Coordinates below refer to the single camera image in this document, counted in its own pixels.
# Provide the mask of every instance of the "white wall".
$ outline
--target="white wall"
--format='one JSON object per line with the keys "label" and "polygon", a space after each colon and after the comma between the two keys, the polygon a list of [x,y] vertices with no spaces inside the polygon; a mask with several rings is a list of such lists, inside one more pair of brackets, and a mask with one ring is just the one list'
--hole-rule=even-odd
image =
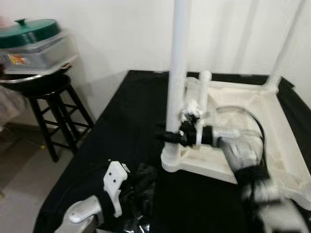
{"label": "white wall", "polygon": [[[193,0],[188,70],[269,74],[297,4]],[[127,70],[170,67],[173,0],[2,0],[0,15],[54,18],[72,33],[81,58],[69,74],[95,118]],[[15,121],[35,124],[31,111]]]}
{"label": "white wall", "polygon": [[290,40],[281,75],[295,85],[295,91],[311,108],[311,0],[306,0]]}

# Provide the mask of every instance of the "white vertical pole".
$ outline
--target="white vertical pole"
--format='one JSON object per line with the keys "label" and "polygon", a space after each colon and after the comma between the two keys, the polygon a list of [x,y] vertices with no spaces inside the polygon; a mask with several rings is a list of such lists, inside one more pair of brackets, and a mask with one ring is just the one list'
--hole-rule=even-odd
{"label": "white vertical pole", "polygon": [[285,38],[284,44],[276,58],[276,62],[268,78],[268,81],[265,84],[265,88],[268,90],[273,90],[276,92],[278,91],[278,85],[281,81],[282,63],[284,62],[286,53],[288,52],[289,44],[293,41],[294,31],[295,31],[298,20],[301,18],[301,12],[304,9],[305,4],[306,4],[306,0],[300,0],[299,5],[294,14],[292,23],[290,25],[290,28],[288,30],[288,34]]}
{"label": "white vertical pole", "polygon": [[[207,111],[207,101],[208,101],[208,83],[212,79],[212,74],[208,70],[200,73],[200,97],[199,97],[199,108],[202,113]],[[202,142],[203,134],[203,122],[200,120],[196,126],[196,145],[200,146]]]}
{"label": "white vertical pole", "polygon": [[[171,71],[166,116],[166,131],[173,133],[179,130],[181,111],[184,106],[190,7],[191,0],[175,0]],[[161,155],[163,168],[170,172],[177,171],[179,159],[179,145],[165,143]]]}

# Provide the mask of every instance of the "stool seat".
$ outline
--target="stool seat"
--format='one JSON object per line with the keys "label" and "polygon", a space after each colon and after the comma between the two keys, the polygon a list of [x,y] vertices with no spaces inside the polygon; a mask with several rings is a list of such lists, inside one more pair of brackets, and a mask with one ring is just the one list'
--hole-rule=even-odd
{"label": "stool seat", "polygon": [[[63,73],[58,74],[53,77],[53,83],[50,87],[46,85],[46,88],[43,90],[33,90],[34,91],[32,93],[24,93],[24,95],[29,100],[35,118],[43,133],[52,160],[57,162],[59,159],[55,152],[54,146],[67,148],[71,150],[73,154],[75,154],[75,152],[78,150],[77,142],[88,132],[88,130],[94,126],[94,123],[81,103],[78,95],[71,86],[70,77]],[[64,91],[68,92],[75,105],[65,104],[63,102],[61,94]],[[47,102],[48,107],[46,109],[40,109],[37,101],[39,99],[45,100]],[[44,119],[43,115],[49,110],[51,110],[56,122]],[[70,116],[76,110],[80,112],[86,121],[86,124],[72,121]],[[52,132],[49,132],[47,124],[56,126],[56,128]],[[76,126],[84,127],[84,130],[79,132],[76,129]],[[58,130],[62,131],[67,145],[52,141],[52,136]]]}
{"label": "stool seat", "polygon": [[50,93],[65,84],[66,80],[63,80],[61,74],[70,67],[70,64],[65,64],[56,72],[47,75],[1,74],[0,84],[25,96]]}
{"label": "stool seat", "polygon": [[53,85],[50,88],[46,88],[45,90],[38,90],[34,93],[24,94],[27,98],[32,99],[45,99],[52,95],[57,95],[65,91],[71,85],[71,79],[66,74],[58,75],[53,80]]}

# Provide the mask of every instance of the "black tablecloth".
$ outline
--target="black tablecloth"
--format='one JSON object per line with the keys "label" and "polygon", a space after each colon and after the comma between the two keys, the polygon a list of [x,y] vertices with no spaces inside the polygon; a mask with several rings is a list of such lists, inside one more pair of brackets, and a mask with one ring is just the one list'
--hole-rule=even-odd
{"label": "black tablecloth", "polygon": [[[214,76],[219,81],[223,77],[228,78],[227,75]],[[245,77],[237,76],[234,80],[239,79],[243,81]],[[257,76],[255,79],[248,77],[247,80],[262,84],[266,76]],[[158,168],[156,224],[151,226],[152,232],[247,232],[236,185],[186,171],[168,173],[161,169],[160,154],[164,144],[155,139],[155,132],[159,130],[157,122],[165,120],[167,86],[168,72],[128,72],[92,132],[44,202],[34,233],[53,232],[61,224],[64,212],[73,203],[91,195],[100,195],[103,192],[105,168],[79,181],[79,185],[63,198],[60,208],[54,213],[68,186],[85,172],[107,164],[108,159],[125,163],[132,171],[139,163]],[[293,93],[291,86],[283,85],[282,93],[287,97],[286,92]],[[286,108],[288,102],[292,104],[288,98],[282,98],[283,108]],[[291,121],[295,121],[294,126],[291,124],[295,133],[299,123],[292,115]],[[306,137],[301,132],[299,135],[305,140],[302,143],[306,148],[304,154],[309,153],[307,157],[310,157]]]}

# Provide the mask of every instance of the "plastic container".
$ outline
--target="plastic container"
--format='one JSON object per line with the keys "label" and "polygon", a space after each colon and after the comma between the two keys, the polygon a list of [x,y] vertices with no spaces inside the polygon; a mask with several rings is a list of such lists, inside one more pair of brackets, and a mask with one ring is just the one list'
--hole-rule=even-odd
{"label": "plastic container", "polygon": [[55,20],[16,22],[0,32],[0,62],[6,74],[46,75],[76,58],[68,34]]}
{"label": "plastic container", "polygon": [[7,74],[49,74],[76,57],[66,33],[34,44],[2,49],[0,53]]}

